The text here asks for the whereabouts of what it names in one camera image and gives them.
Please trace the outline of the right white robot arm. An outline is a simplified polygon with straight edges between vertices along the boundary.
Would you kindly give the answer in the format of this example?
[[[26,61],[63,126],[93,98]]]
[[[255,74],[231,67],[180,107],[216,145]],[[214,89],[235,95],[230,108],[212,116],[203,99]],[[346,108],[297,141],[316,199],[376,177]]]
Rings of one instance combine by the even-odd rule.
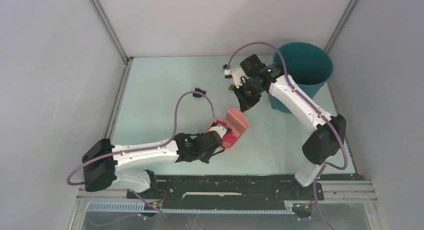
[[[304,199],[324,165],[344,149],[346,119],[340,114],[331,115],[307,96],[288,74],[285,63],[265,65],[253,54],[239,68],[227,67],[224,74],[234,82],[233,92],[241,112],[251,109],[266,92],[284,104],[310,134],[302,145],[304,160],[294,175],[297,181],[290,186],[295,198]]]

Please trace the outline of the pink plastic hand brush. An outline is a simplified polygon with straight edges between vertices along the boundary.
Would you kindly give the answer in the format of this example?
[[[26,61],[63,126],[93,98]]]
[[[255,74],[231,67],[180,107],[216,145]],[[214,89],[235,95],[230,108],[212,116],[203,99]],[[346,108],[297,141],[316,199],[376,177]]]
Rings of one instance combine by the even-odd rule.
[[[229,108],[225,120],[237,137],[243,135],[249,128],[248,119],[238,108]]]

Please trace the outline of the pink plastic dustpan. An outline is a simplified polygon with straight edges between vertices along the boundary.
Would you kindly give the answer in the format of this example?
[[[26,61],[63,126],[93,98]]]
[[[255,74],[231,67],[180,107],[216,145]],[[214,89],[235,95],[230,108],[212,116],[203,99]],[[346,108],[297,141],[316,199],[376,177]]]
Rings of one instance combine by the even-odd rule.
[[[242,134],[239,133],[229,122],[221,119],[220,117],[211,124],[206,132],[214,131],[216,127],[220,125],[227,129],[226,134],[224,134],[222,138],[223,147],[230,149],[241,138]]]

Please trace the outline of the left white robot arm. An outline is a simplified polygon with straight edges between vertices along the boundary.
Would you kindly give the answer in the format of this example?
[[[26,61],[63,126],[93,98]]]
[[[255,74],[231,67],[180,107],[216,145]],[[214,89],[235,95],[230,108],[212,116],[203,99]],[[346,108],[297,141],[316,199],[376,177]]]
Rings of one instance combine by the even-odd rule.
[[[205,133],[179,133],[167,145],[162,141],[138,145],[113,145],[110,139],[99,140],[82,157],[84,188],[87,192],[105,189],[128,189],[153,198],[158,192],[152,170],[135,170],[136,167],[159,163],[201,161],[210,158],[224,145],[227,133],[223,126],[214,126]]]

